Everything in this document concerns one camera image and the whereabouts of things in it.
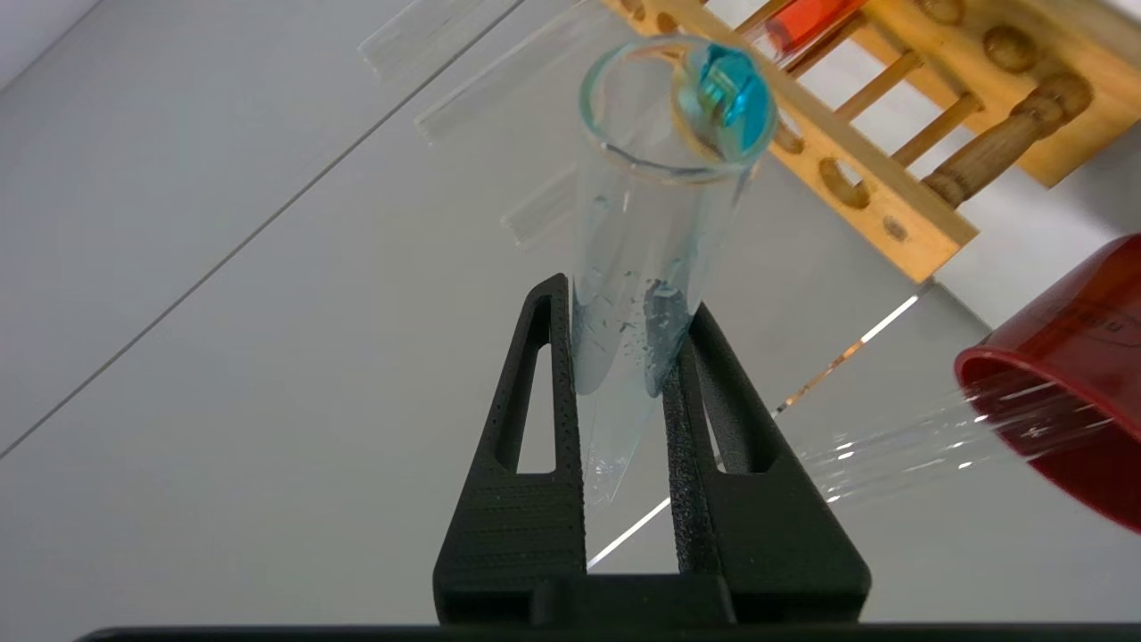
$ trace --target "red cup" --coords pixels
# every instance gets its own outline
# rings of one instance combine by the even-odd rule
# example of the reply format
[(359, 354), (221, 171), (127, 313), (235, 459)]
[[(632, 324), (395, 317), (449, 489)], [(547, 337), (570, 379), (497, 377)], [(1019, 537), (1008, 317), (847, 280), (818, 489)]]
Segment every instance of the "red cup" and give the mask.
[[(1092, 405), (1104, 430), (1030, 461), (1102, 515), (1141, 534), (1141, 234), (1082, 261), (955, 360), (960, 384), (1020, 373)], [(986, 414), (988, 408), (978, 408)], [(1006, 439), (1017, 452), (1023, 445)]]

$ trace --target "wooden test tube rack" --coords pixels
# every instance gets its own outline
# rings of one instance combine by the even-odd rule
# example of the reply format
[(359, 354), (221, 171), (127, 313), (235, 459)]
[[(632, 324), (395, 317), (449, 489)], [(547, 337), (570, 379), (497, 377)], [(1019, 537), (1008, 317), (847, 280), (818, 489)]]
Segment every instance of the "wooden test tube rack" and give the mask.
[[(1141, 119), (1141, 29), (1094, 0), (871, 0), (784, 68), (743, 33), (788, 0), (736, 30), (699, 0), (602, 1), (642, 35), (753, 51), (794, 123), (774, 154), (915, 282), (978, 234), (956, 208), (1012, 164), (1053, 186)], [(796, 79), (849, 39), (885, 67), (832, 109)], [(889, 154), (850, 122), (905, 80), (944, 111)], [(907, 171), (960, 124), (978, 136), (930, 176)]]

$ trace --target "black holder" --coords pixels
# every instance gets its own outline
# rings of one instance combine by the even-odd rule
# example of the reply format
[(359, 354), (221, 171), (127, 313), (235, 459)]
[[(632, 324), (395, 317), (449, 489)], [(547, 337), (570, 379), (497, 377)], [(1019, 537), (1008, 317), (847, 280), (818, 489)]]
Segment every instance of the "black holder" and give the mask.
[[(588, 576), (566, 277), (527, 295), (436, 561), (440, 627), (124, 628), (94, 642), (1117, 642), (1139, 625), (858, 625), (871, 576), (703, 304), (663, 392), (680, 574)], [(516, 472), (551, 347), (556, 469)], [(705, 424), (705, 415), (710, 426)], [(723, 454), (717, 469), (710, 429)]]

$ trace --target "wooden peg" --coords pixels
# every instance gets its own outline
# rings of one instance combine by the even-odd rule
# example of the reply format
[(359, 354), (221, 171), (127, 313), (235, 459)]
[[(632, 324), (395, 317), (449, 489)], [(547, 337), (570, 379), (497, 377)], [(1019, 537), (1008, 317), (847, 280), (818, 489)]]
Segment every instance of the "wooden peg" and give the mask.
[(979, 111), (980, 106), (981, 104), (974, 97), (974, 94), (963, 94), (954, 105), (939, 114), (939, 117), (932, 120), (930, 124), (924, 127), (911, 140), (904, 143), (904, 146), (891, 154), (891, 157), (904, 166), (912, 164), (920, 156), (928, 153), (936, 143), (942, 140), (956, 127), (962, 124), (966, 120), (966, 116)]
[(1062, 72), (1047, 76), (1010, 116), (980, 133), (940, 164), (923, 182), (950, 206), (977, 194), (1012, 165), (1035, 141), (1058, 131), (1093, 101), (1082, 76)]
[(812, 43), (811, 47), (801, 51), (795, 58), (785, 65), (785, 72), (793, 76), (800, 78), (808, 72), (808, 70), (816, 66), (816, 63), (824, 59), (825, 56), (831, 54), (841, 42), (851, 38), (851, 34), (864, 25), (867, 24), (867, 18), (864, 14), (855, 13), (847, 21), (836, 25), (835, 29), (825, 33), (819, 40)]
[(872, 103), (891, 91), (892, 87), (899, 84), (903, 79), (907, 78), (908, 73), (922, 64), (923, 58), (920, 58), (919, 54), (905, 51), (896, 62), (880, 72), (880, 75), (873, 78), (872, 82), (865, 84), (855, 96), (848, 98), (847, 103), (840, 105), (836, 115), (844, 120), (852, 120), (864, 113), (864, 109), (871, 107)]

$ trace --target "glass test tube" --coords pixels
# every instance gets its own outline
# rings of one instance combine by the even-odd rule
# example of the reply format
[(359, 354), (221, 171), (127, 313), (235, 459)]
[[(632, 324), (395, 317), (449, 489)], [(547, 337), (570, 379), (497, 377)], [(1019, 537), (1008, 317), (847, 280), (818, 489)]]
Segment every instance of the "glass test tube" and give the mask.
[(701, 302), (775, 107), (742, 51), (621, 47), (580, 95), (572, 350), (588, 504), (617, 490)]

